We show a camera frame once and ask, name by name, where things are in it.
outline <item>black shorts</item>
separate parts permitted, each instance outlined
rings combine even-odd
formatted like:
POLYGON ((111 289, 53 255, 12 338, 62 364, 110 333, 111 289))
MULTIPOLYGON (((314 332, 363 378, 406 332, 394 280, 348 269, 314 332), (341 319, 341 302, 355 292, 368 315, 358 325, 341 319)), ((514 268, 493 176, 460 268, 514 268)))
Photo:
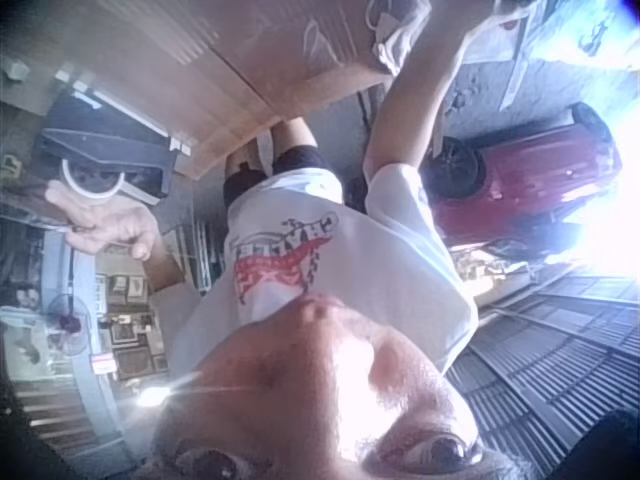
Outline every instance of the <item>black shorts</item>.
MULTIPOLYGON (((273 175, 298 170, 300 168, 329 168, 329 163, 320 155, 317 147, 304 145, 293 147, 273 162, 273 175)), ((255 187, 268 177, 262 170, 251 170, 247 163, 240 165, 240 171, 224 182, 224 204, 227 208, 243 193, 255 187)))

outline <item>white t-shirt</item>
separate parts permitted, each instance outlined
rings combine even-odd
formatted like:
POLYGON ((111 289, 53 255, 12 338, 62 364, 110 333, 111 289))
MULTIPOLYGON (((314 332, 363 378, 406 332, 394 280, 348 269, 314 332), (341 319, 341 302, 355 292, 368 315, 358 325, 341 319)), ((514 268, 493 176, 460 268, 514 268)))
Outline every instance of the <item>white t-shirt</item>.
POLYGON ((478 323, 436 233, 413 167, 382 168, 365 216, 342 205, 327 170, 272 177, 229 210, 226 271, 201 298, 187 284, 152 298, 169 368, 194 370, 239 327, 261 321, 305 292, 333 294, 410 338, 445 371, 478 323))

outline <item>floor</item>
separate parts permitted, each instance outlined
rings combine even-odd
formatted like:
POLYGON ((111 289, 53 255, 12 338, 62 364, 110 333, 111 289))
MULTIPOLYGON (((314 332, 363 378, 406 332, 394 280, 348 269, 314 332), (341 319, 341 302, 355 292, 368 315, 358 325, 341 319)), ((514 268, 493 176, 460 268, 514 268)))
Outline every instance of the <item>floor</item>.
MULTIPOLYGON (((636 73, 533 61, 514 103, 499 111, 512 68, 511 62, 463 66, 445 100, 445 133, 469 139, 556 116, 577 101, 589 103, 608 122, 615 122, 639 95, 636 73)), ((339 176, 343 180, 356 176, 367 141, 357 97, 314 112, 307 121, 339 176)), ((261 135, 259 144, 268 161, 268 135, 261 135)), ((166 231, 181 223, 190 224, 194 218, 224 225, 223 179, 222 166, 196 183, 175 175, 171 195, 155 210, 161 228, 166 231)))

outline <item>man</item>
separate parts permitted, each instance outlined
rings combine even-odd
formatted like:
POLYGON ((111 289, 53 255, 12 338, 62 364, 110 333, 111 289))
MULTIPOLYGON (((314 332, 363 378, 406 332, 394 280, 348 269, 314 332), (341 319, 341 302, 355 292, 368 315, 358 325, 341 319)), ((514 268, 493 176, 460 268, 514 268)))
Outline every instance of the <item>man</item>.
POLYGON ((477 314, 417 169, 465 48, 530 3, 432 2, 366 152, 368 216, 341 204, 301 120, 272 130, 274 177, 258 170, 255 146, 232 155, 227 270, 203 299, 146 207, 120 197, 83 206, 51 183, 47 199, 83 229, 68 243, 95 253, 130 242, 155 292, 176 382, 154 474, 484 478, 512 468, 483 452, 468 406, 442 377, 477 314))

